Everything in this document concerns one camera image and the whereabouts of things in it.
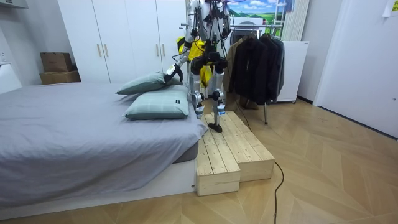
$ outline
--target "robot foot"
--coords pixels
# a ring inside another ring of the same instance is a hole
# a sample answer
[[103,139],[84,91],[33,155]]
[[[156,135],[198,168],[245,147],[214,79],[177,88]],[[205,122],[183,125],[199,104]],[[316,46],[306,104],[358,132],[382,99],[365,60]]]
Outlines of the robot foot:
[[209,123],[209,128],[215,130],[218,133],[222,133],[223,132],[223,128],[220,125]]

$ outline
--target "black jacket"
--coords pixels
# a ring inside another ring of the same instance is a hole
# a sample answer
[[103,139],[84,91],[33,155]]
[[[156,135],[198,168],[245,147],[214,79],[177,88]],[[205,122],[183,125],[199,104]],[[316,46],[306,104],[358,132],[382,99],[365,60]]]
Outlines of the black jacket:
[[236,48],[229,91],[244,96],[258,105],[267,101],[267,46],[248,38]]
[[276,101],[284,84],[284,45],[268,35],[236,48],[229,91],[264,105]]

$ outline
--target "pillow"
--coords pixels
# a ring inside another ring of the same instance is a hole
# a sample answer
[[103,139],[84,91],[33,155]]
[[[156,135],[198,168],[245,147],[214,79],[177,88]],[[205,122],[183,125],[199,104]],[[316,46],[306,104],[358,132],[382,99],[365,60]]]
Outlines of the pillow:
[[162,72],[153,72],[146,76],[124,84],[116,93],[119,95],[132,95],[136,93],[145,93],[147,91],[158,90],[165,85],[182,85],[180,77],[175,75],[169,82],[165,82]]
[[143,93],[123,116],[132,119],[168,119],[188,116],[188,88],[180,85]]

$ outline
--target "wooden platform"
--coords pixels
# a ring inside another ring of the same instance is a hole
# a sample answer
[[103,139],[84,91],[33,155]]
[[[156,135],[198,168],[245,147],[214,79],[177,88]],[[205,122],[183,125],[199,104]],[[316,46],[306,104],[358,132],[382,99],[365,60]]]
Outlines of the wooden platform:
[[[214,118],[208,114],[201,120],[208,124]],[[237,191],[239,182],[271,178],[274,168],[274,157],[233,111],[221,117],[220,125],[222,133],[209,129],[199,142],[199,196]]]

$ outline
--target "white wardrobe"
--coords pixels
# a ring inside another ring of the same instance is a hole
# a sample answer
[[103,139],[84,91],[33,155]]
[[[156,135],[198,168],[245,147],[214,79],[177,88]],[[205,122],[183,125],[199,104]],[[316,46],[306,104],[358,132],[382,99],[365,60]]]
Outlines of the white wardrobe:
[[82,82],[125,83],[174,64],[185,0],[58,3]]

